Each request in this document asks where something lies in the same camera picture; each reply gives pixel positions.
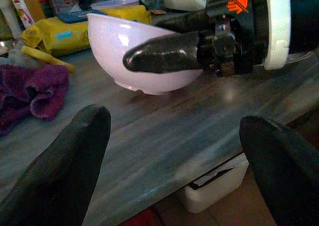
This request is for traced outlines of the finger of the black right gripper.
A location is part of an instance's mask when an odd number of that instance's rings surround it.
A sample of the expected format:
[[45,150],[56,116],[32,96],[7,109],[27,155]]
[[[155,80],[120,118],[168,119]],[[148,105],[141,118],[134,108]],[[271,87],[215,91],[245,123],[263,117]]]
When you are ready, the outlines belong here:
[[209,16],[206,14],[205,10],[184,13],[170,12],[155,17],[153,25],[178,33],[205,30],[209,29]]
[[197,59],[199,43],[197,32],[153,38],[128,50],[123,64],[132,72],[157,74],[201,69]]

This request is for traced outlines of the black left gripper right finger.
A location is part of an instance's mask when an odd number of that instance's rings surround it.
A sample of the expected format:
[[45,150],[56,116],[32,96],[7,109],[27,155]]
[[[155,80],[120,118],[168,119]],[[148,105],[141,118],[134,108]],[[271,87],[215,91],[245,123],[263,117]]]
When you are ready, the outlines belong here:
[[240,142],[279,226],[319,224],[319,151],[297,131],[260,116],[240,121]]

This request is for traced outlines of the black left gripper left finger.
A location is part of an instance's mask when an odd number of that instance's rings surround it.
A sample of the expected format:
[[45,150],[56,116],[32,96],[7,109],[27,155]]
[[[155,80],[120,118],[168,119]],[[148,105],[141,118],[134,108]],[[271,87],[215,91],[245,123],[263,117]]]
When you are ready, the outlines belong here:
[[89,105],[80,110],[1,201],[1,225],[82,225],[110,132],[106,107]]

